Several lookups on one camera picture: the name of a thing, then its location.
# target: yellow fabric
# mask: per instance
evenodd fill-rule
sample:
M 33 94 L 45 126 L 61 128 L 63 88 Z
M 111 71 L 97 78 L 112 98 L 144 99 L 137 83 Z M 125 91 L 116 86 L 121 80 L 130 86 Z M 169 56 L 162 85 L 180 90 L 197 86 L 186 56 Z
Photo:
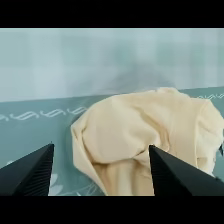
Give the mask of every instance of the yellow fabric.
M 106 195 L 154 195 L 150 144 L 212 175 L 223 128 L 210 100 L 173 88 L 116 95 L 71 126 L 74 165 Z

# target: cloth fold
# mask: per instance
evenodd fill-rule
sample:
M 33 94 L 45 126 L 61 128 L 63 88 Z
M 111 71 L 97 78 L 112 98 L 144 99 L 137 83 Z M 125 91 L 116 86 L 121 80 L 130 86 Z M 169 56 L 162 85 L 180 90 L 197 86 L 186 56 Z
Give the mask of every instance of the cloth fold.
M 71 126 L 73 161 L 105 195 L 154 195 L 150 144 L 212 175 L 223 128 L 210 100 L 174 88 L 115 95 Z

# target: cloth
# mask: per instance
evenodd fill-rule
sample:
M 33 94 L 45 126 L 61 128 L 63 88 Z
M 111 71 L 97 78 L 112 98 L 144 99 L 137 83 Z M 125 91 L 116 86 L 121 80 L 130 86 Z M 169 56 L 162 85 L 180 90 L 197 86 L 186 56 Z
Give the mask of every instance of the cloth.
M 223 28 L 0 29 L 0 102 L 217 87 L 223 73 Z
M 106 195 L 154 195 L 150 144 L 212 175 L 223 128 L 210 100 L 173 88 L 116 95 L 71 126 L 73 161 Z

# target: crumpled cloth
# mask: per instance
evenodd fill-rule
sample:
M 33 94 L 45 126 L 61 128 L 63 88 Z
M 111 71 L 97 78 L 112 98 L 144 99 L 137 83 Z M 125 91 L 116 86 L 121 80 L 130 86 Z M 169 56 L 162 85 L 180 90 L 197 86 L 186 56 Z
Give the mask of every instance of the crumpled cloth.
M 154 195 L 149 145 L 212 175 L 223 128 L 210 100 L 173 88 L 115 95 L 72 124 L 73 161 L 105 195 Z

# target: plaid pattern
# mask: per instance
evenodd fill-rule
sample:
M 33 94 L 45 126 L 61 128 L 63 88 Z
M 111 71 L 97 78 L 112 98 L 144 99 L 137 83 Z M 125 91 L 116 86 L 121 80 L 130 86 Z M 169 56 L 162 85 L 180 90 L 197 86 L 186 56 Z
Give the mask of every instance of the plaid pattern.
M 224 85 L 224 29 L 0 29 L 0 101 Z

